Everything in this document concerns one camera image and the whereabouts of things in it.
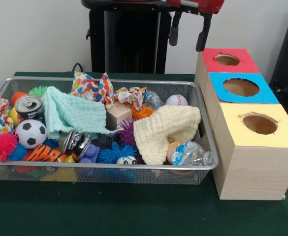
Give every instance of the metal basket rim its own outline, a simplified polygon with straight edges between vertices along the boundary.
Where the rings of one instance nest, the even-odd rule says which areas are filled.
[[[72,81],[72,78],[64,77],[28,77],[28,76],[13,76],[11,78],[3,79],[0,83],[0,92],[2,88],[11,81],[14,80],[50,80],[50,81]],[[120,79],[110,79],[112,82],[117,83],[143,83],[143,84],[167,84],[167,85],[187,85],[192,86],[197,90],[197,94],[200,93],[200,88],[193,82],[188,81],[151,81],[151,80],[120,80]],[[204,105],[202,97],[199,97],[199,102]],[[210,126],[208,124],[208,118],[206,110],[204,111],[201,106],[200,110],[202,116],[206,116],[204,120],[206,133],[210,132]],[[48,166],[48,167],[75,167],[75,168],[106,168],[106,169],[147,169],[147,170],[190,170],[190,171],[206,171],[212,170],[218,165],[218,154],[216,150],[215,143],[209,139],[211,151],[214,156],[214,161],[210,166],[174,166],[174,165],[119,165],[119,164],[102,164],[102,163],[65,163],[65,162],[27,162],[27,161],[5,161],[1,162],[0,165],[9,165],[9,166]]]

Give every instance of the purple spiky ball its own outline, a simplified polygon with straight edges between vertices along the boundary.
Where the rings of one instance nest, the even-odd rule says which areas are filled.
[[[119,130],[117,132],[117,135],[120,137],[119,141],[120,145],[129,144],[135,148],[137,153],[139,153],[134,138],[134,122],[135,122],[134,119],[125,119],[121,123],[119,123],[119,126],[122,128],[122,130]],[[138,164],[143,163],[141,155],[135,156],[135,158]]]

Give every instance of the stacked wooden boxes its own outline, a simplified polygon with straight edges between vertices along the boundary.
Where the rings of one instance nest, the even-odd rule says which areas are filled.
[[[288,115],[246,49],[199,53],[201,87],[220,156],[220,199],[281,200],[288,188]]]

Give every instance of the green table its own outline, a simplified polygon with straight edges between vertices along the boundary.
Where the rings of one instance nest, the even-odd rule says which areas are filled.
[[[193,81],[193,75],[110,78]],[[288,235],[288,192],[279,202],[220,201],[211,172],[200,186],[0,181],[2,235]]]

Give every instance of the round hole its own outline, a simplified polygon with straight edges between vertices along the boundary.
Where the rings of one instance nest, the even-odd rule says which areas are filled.
[[[250,130],[258,134],[272,134],[277,130],[277,122],[262,114],[248,114],[243,116],[243,123]]]
[[[240,59],[238,57],[229,54],[220,53],[215,57],[215,59],[222,65],[238,65],[240,63]]]
[[[232,78],[224,82],[224,88],[236,95],[251,97],[256,95],[260,89],[258,86],[246,79]]]

